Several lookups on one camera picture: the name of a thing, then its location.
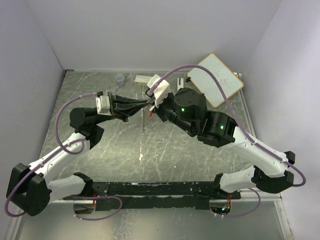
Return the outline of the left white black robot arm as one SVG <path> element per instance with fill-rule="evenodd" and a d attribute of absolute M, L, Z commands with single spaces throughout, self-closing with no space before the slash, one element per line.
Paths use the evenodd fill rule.
<path fill-rule="evenodd" d="M 86 98 L 94 98 L 96 106 L 77 107 L 70 112 L 70 125 L 75 132 L 62 142 L 57 132 L 62 112 L 73 102 Z M 104 129 L 99 123 L 114 119 L 127 122 L 147 105 L 146 99 L 131 99 L 112 93 L 104 95 L 103 92 L 86 93 L 67 101 L 54 122 L 58 147 L 28 165 L 19 163 L 11 170 L 4 204 L 6 215 L 12 218 L 25 214 L 36 216 L 48 204 L 69 196 L 96 200 L 93 180 L 85 174 L 77 172 L 60 180 L 54 180 L 54 177 L 72 160 L 100 142 Z"/>

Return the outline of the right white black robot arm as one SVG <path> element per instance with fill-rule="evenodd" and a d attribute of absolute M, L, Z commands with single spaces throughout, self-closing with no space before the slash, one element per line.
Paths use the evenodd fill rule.
<path fill-rule="evenodd" d="M 278 194 L 294 185 L 294 174 L 288 171 L 288 165 L 294 163 L 295 154 L 266 146 L 241 130 L 229 115 L 208 110 L 204 94 L 182 88 L 176 94 L 169 93 L 153 113 L 205 145 L 234 151 L 251 162 L 252 166 L 245 170 L 215 177 L 212 193 L 216 198 L 247 188 Z"/>

